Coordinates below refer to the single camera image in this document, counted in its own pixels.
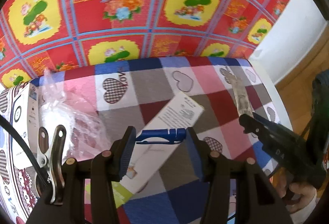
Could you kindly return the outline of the person's right hand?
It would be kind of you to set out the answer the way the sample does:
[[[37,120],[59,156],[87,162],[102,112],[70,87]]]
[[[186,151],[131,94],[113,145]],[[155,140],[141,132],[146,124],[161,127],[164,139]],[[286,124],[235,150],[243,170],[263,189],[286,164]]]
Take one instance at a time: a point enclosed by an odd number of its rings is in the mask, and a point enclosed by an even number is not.
[[[276,190],[280,198],[283,198],[286,195],[287,190],[300,195],[300,200],[289,208],[289,212],[291,214],[296,213],[308,206],[317,194],[315,187],[307,182],[295,182],[291,183],[289,187],[287,187],[285,172],[282,172],[277,176]]]

